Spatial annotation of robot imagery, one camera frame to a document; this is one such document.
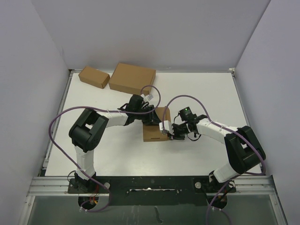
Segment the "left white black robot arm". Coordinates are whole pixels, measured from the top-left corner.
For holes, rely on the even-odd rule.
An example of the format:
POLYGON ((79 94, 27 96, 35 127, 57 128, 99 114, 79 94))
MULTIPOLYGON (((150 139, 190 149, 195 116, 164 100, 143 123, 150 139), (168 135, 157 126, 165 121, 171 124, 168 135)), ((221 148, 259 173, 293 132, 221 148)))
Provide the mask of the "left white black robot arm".
POLYGON ((135 120, 140 120, 147 126, 156 126, 161 122, 154 105, 150 104, 152 98, 151 94, 134 94, 130 101, 116 112, 105 111, 99 114, 93 109, 85 109, 79 116, 69 131, 69 137, 75 147, 77 164, 80 166, 75 172, 75 180, 83 192, 89 193, 95 188, 94 149, 106 128, 127 126, 135 120))

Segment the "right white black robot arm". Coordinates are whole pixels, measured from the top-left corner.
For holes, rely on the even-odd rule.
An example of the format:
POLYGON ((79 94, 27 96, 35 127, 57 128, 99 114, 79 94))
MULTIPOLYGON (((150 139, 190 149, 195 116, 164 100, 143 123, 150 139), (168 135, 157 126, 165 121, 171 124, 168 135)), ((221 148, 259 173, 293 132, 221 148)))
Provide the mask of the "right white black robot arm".
POLYGON ((208 180, 209 188, 215 192, 224 188, 229 179, 248 173, 266 159, 262 146, 249 126, 226 126, 209 120, 206 115, 193 114, 189 107, 180 110, 178 116, 182 123, 169 123, 169 128, 166 128, 172 140, 184 140, 192 133, 193 141, 204 135, 225 145, 228 163, 212 171, 208 180))

